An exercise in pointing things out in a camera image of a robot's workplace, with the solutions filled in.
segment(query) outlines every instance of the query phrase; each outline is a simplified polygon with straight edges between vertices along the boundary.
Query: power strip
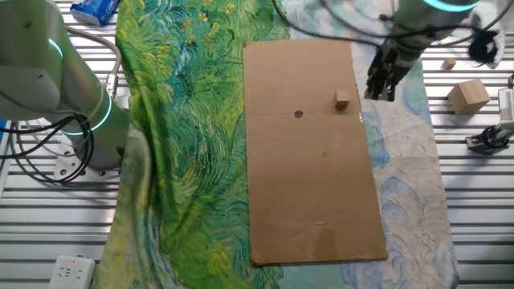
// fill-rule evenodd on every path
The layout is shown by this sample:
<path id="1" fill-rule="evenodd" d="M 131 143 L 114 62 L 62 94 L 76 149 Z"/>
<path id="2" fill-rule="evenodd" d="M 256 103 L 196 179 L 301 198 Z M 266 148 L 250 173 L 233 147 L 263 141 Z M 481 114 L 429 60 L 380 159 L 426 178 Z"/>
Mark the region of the power strip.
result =
<path id="1" fill-rule="evenodd" d="M 48 289 L 88 289 L 95 261 L 88 258 L 59 256 Z"/>

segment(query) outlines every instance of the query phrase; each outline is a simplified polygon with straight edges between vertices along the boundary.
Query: wooden cube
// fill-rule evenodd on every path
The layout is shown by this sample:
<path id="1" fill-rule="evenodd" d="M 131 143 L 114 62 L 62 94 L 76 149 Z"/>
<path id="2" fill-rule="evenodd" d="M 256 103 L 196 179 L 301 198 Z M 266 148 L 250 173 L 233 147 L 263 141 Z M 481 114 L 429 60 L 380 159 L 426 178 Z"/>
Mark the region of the wooden cube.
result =
<path id="1" fill-rule="evenodd" d="M 478 112 L 491 100 L 480 79 L 458 83 L 447 97 L 456 115 Z"/>
<path id="2" fill-rule="evenodd" d="M 455 58 L 447 58 L 447 59 L 445 59 L 445 60 L 444 60 L 444 62 L 443 62 L 443 69 L 450 70 L 450 69 L 452 69 L 456 64 L 457 64 L 457 62 L 455 61 Z"/>
<path id="3" fill-rule="evenodd" d="M 334 96 L 336 100 L 336 108 L 344 109 L 350 103 L 350 92 L 349 91 L 336 91 L 336 95 Z"/>

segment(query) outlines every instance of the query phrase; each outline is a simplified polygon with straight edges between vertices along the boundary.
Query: painted cloth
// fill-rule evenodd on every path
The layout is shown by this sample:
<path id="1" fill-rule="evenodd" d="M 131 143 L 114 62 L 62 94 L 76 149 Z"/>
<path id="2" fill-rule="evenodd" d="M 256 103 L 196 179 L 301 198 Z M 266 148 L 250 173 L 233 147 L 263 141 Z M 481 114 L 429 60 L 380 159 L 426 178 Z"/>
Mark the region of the painted cloth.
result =
<path id="1" fill-rule="evenodd" d="M 349 35 L 315 2 L 281 5 L 308 29 Z M 370 15 L 391 10 L 389 1 L 373 0 L 346 2 L 336 12 L 385 33 Z M 420 63 L 397 88 L 394 103 L 362 101 L 389 258 L 252 266 L 242 47 L 245 41 L 290 37 L 303 36 L 274 17 L 269 0 L 121 2 L 116 42 L 133 96 L 133 124 L 94 288 L 455 286 Z M 360 94 L 373 56 L 374 48 L 353 45 Z"/>

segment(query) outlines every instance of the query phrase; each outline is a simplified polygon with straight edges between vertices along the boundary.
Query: black cable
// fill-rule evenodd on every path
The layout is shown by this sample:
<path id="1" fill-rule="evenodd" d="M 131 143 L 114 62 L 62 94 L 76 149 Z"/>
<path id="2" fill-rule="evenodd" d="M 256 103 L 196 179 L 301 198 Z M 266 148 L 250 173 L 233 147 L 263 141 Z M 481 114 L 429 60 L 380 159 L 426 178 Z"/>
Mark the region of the black cable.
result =
<path id="1" fill-rule="evenodd" d="M 25 169 L 25 167 L 20 162 L 20 160 L 18 158 L 15 158 L 16 163 L 20 166 L 20 168 L 23 170 L 23 172 L 26 173 L 29 177 L 33 178 L 36 181 L 41 181 L 41 182 L 46 182 L 46 183 L 60 183 L 60 184 L 67 183 L 69 181 L 73 181 L 78 176 L 80 176 L 80 174 L 88 166 L 89 161 L 91 160 L 92 155 L 94 153 L 94 148 L 95 148 L 94 136 L 93 136 L 92 132 L 89 131 L 89 124 L 87 122 L 84 123 L 83 120 L 80 119 L 80 117 L 85 118 L 85 116 L 77 115 L 76 120 L 80 124 L 82 133 L 88 141 L 86 141 L 84 143 L 84 151 L 85 151 L 84 158 L 82 158 L 80 165 L 77 167 L 77 169 L 73 173 L 71 173 L 69 176 L 61 178 L 61 179 L 52 179 L 52 178 L 44 175 L 41 171 L 39 171 L 38 168 L 27 157 L 24 157 L 25 161 L 35 171 L 35 173 L 29 172 L 27 169 Z M 23 148 L 21 140 L 19 139 L 19 135 L 18 135 L 18 145 L 19 145 L 20 150 L 22 152 L 24 152 L 25 150 Z M 11 146 L 11 149 L 14 150 L 14 142 L 13 141 L 10 142 L 10 146 Z"/>
<path id="2" fill-rule="evenodd" d="M 62 123 L 66 122 L 66 124 L 71 123 L 73 120 L 75 120 L 75 116 L 68 116 L 63 118 L 62 120 L 59 120 L 55 122 L 54 124 L 50 124 L 48 126 L 44 126 L 42 128 L 34 128 L 34 129 L 9 129 L 9 128 L 0 128 L 0 132 L 7 132 L 7 133 L 16 133 L 16 134 L 30 134 L 30 133 L 36 133 L 36 132 L 44 132 L 50 128 L 56 128 L 60 126 Z"/>
<path id="3" fill-rule="evenodd" d="M 336 14 L 332 9 L 330 9 L 330 7 L 328 7 L 326 0 L 318 0 L 318 2 L 320 3 L 320 5 L 323 8 L 325 8 L 328 11 L 330 16 L 332 16 L 332 18 L 334 18 L 334 20 L 336 20 L 336 22 L 338 22 L 339 24 L 341 24 L 343 26 L 346 26 L 346 27 L 350 28 L 351 30 L 359 32 L 360 34 L 367 35 L 367 36 L 372 36 L 372 37 L 377 37 L 377 38 L 383 38 L 383 39 L 402 39 L 402 38 L 412 37 L 412 36 L 416 36 L 416 35 L 424 35 L 424 34 L 429 34 L 429 33 L 435 33 L 435 32 L 440 32 L 440 31 L 448 31 L 448 30 L 455 30 L 455 29 L 471 29 L 471 30 L 473 30 L 473 31 L 475 31 L 477 33 L 480 33 L 480 34 L 486 33 L 486 30 L 478 28 L 478 27 L 474 27 L 474 26 L 467 26 L 467 25 L 445 25 L 445 26 L 438 26 L 438 27 L 433 27 L 433 28 L 421 29 L 420 31 L 406 32 L 406 33 L 402 33 L 402 34 L 399 34 L 399 35 L 378 35 L 378 34 L 375 34 L 375 33 L 372 33 L 372 32 L 362 31 L 359 28 L 357 28 L 357 27 L 353 26 L 352 24 L 350 24 L 349 22 L 346 22 L 343 18 L 341 18 L 338 14 Z"/>
<path id="4" fill-rule="evenodd" d="M 292 29 L 294 29 L 296 31 L 299 31 L 299 32 L 301 32 L 301 33 L 303 33 L 305 35 L 310 35 L 310 36 L 319 37 L 319 38 L 323 38 L 323 39 L 332 39 L 332 40 L 350 41 L 350 42 L 355 42 L 355 43 L 361 43 L 361 44 L 371 45 L 373 47 L 376 47 L 377 49 L 380 49 L 380 45 L 378 45 L 378 44 L 376 44 L 374 42 L 371 42 L 369 40 L 351 39 L 351 38 L 348 38 L 348 37 L 339 37 L 339 36 L 334 36 L 334 35 L 322 35 L 322 34 L 318 34 L 318 33 L 315 33 L 315 32 L 306 31 L 305 29 L 297 26 L 296 24 L 294 24 L 293 22 L 288 20 L 288 18 L 282 13 L 282 11 L 280 11 L 280 8 L 279 8 L 278 4 L 276 3 L 276 0 L 271 0 L 271 2 L 273 3 L 273 6 L 275 7 L 275 11 L 279 15 L 279 17 L 282 20 L 282 22 L 284 22 L 287 26 L 291 27 Z"/>
<path id="5" fill-rule="evenodd" d="M 6 142 L 7 142 L 7 144 L 9 144 L 9 143 L 10 143 L 10 140 L 12 139 L 12 136 L 13 136 L 13 135 L 12 135 L 12 134 L 10 134 L 10 133 L 4 133 L 4 134 L 3 134 L 3 137 L 6 137 L 6 138 L 7 138 L 7 141 L 6 141 Z M 9 147 L 6 145 L 5 151 L 4 151 L 3 153 L 8 153 L 8 152 L 9 152 Z M 0 160 L 0 161 L 1 161 L 1 162 L 0 162 L 0 171 L 2 171 L 2 169 L 3 169 L 4 165 L 6 164 L 6 160 Z"/>
<path id="6" fill-rule="evenodd" d="M 14 153 L 14 154 L 10 154 L 10 155 L 5 155 L 5 156 L 0 156 L 0 160 L 5 160 L 5 159 L 11 159 L 11 158 L 17 158 L 17 157 L 24 157 L 26 156 L 27 154 L 29 153 L 33 153 L 36 149 L 39 149 L 41 148 L 44 144 L 46 144 L 59 130 L 61 130 L 61 128 L 64 128 L 67 124 L 69 124 L 71 121 L 73 120 L 73 118 L 71 118 L 71 120 L 69 121 L 64 121 L 64 122 L 60 122 L 60 124 L 54 128 L 53 131 L 51 131 L 47 137 L 45 137 L 43 140 L 41 140 L 41 142 L 39 142 L 35 147 L 33 147 L 32 149 L 29 149 L 27 150 L 26 152 L 21 152 L 21 153 Z"/>

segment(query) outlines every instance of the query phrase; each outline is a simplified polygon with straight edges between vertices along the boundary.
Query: cardboard sheet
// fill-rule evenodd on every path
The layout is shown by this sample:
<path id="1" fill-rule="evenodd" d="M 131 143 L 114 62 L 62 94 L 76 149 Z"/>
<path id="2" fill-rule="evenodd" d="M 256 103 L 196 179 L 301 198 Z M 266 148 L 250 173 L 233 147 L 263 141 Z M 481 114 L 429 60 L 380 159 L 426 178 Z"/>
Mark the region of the cardboard sheet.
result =
<path id="1" fill-rule="evenodd" d="M 246 43 L 243 64 L 252 261 L 387 258 L 350 45 Z"/>

